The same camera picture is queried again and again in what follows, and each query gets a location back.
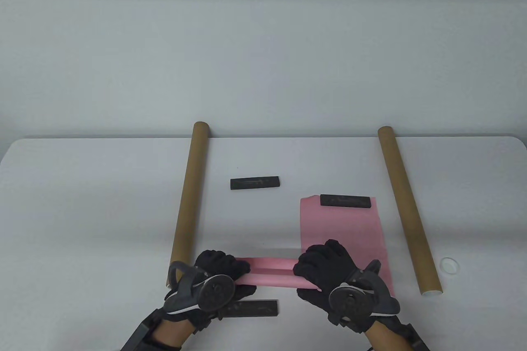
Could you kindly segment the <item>person's left hand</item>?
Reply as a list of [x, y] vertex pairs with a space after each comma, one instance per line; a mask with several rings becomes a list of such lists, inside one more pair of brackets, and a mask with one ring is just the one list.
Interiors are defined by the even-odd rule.
[[251, 270], [248, 261], [222, 251], [203, 251], [193, 265], [173, 262], [170, 291], [161, 308], [163, 319], [189, 321], [196, 331], [207, 328], [213, 319], [222, 319], [226, 310], [256, 292], [254, 285], [236, 284]]

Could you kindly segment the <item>person's right hand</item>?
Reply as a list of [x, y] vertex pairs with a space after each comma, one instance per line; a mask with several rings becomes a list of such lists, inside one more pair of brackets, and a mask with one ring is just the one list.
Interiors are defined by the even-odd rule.
[[342, 244], [329, 239], [314, 244], [301, 254], [294, 275], [306, 279], [315, 289], [297, 289], [301, 300], [317, 306], [335, 326], [365, 333], [380, 323], [395, 334], [409, 338], [398, 314], [400, 304], [380, 277], [381, 263], [371, 261], [366, 268], [356, 266]]

